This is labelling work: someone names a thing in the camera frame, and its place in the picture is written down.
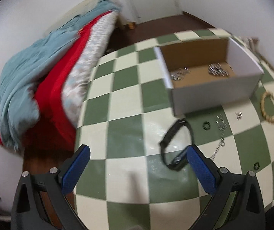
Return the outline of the white cardboard box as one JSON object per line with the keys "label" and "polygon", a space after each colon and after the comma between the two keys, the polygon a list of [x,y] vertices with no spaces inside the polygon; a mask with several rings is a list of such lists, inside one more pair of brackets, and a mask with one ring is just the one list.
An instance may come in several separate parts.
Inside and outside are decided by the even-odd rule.
{"label": "white cardboard box", "polygon": [[154,48],[176,116],[251,97],[264,75],[256,55],[233,36]]}

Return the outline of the black smart watch band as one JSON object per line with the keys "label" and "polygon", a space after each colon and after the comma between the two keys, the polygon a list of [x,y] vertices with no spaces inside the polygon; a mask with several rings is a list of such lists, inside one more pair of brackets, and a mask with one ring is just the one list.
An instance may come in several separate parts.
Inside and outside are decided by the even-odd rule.
{"label": "black smart watch band", "polygon": [[[172,141],[172,139],[175,137],[175,135],[178,133],[178,131],[182,128],[186,127],[188,129],[188,132],[190,134],[191,144],[187,145],[177,156],[175,156],[174,159],[170,163],[167,163],[166,156],[165,156],[165,150]],[[178,119],[175,121],[175,123],[168,129],[168,131],[163,136],[163,139],[160,141],[160,157],[163,162],[163,164],[170,170],[173,171],[180,171],[184,166],[187,165],[188,161],[186,158],[187,149],[190,145],[195,144],[195,138],[194,133],[192,130],[192,126],[190,123],[185,119]]]}

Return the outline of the white wooden headboard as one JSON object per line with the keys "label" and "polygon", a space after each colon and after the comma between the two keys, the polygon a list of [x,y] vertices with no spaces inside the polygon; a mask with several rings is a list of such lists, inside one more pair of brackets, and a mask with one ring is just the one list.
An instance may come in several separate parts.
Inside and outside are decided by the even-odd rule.
{"label": "white wooden headboard", "polygon": [[[94,9],[97,3],[100,0],[84,0],[71,8],[69,11],[67,11],[64,15],[62,15],[57,21],[55,21],[51,26],[49,26],[45,32],[44,35],[47,36],[51,31],[57,30],[61,26],[63,26],[65,23],[69,22],[71,19],[73,19],[77,15],[83,15],[89,12],[90,10]],[[113,3],[120,5],[118,0],[110,0]]]}

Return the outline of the small silver earring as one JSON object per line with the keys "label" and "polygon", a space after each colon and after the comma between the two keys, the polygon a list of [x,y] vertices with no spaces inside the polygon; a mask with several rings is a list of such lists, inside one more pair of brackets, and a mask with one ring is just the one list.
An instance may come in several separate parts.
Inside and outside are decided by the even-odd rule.
{"label": "small silver earring", "polygon": [[235,114],[238,120],[242,118],[242,112],[236,112]]}

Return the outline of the red blanket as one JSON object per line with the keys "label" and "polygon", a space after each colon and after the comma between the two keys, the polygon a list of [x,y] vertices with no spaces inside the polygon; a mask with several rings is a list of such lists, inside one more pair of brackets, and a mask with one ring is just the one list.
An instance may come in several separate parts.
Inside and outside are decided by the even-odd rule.
{"label": "red blanket", "polygon": [[32,142],[44,149],[58,147],[71,151],[74,148],[76,128],[65,115],[61,93],[71,69],[86,46],[91,27],[107,13],[97,16],[79,30],[81,38],[69,48],[52,70],[38,81],[33,99],[39,106],[39,120],[23,133],[23,149]]}

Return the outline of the green white checkered tablecloth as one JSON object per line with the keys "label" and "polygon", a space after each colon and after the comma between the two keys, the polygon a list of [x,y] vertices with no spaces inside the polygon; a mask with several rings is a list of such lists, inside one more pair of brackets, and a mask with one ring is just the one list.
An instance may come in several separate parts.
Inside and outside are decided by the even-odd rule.
{"label": "green white checkered tablecloth", "polygon": [[[103,56],[93,69],[82,104],[77,145],[90,147],[76,211],[89,229],[189,229],[210,195],[190,165],[168,169],[159,143],[180,118],[195,144],[219,167],[255,172],[264,208],[274,206],[274,72],[252,42],[242,40],[264,75],[248,99],[174,115],[154,48],[193,39],[229,37],[220,29],[186,31],[149,39]],[[242,112],[240,120],[236,112]],[[181,128],[166,148],[170,162],[191,143]]]}

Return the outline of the patterned mattress sheet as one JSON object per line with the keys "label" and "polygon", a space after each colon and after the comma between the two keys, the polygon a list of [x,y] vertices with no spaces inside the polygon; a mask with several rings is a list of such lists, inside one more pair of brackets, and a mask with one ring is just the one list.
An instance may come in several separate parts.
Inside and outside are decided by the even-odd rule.
{"label": "patterned mattress sheet", "polygon": [[86,46],[71,69],[62,89],[62,106],[73,127],[77,127],[79,113],[88,89],[92,69],[103,56],[119,13],[108,12],[91,27]]}

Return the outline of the light blue duvet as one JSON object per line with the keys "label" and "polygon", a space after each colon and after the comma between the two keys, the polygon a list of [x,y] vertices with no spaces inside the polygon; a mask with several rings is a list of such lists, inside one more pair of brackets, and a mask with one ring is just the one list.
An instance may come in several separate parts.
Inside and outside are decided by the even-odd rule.
{"label": "light blue duvet", "polygon": [[39,106],[33,99],[38,81],[48,74],[73,44],[78,33],[97,16],[120,12],[111,0],[98,0],[93,9],[75,15],[46,37],[12,56],[0,74],[0,144],[20,152],[22,135],[39,120]]}

